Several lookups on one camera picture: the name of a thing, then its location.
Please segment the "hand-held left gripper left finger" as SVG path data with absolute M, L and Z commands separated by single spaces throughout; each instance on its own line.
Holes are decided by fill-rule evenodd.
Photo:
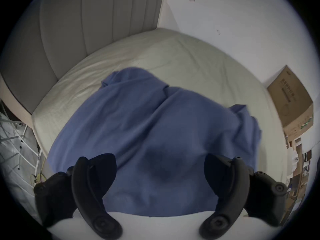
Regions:
M 46 229 L 71 219 L 76 209 L 87 225 L 101 238 L 122 236 L 120 223 L 105 210 L 102 198 L 117 174 L 114 154 L 78 158 L 66 172 L 58 172 L 34 186 L 34 198 L 42 226 Z

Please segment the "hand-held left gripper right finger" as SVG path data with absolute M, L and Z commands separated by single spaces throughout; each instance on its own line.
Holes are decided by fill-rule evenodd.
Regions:
M 287 187 L 268 174 L 247 166 L 241 157 L 233 159 L 208 154 L 204 161 L 207 183 L 218 197 L 215 212 L 200 226 L 204 239 L 222 237 L 236 222 L 242 210 L 249 217 L 278 227 L 286 206 Z

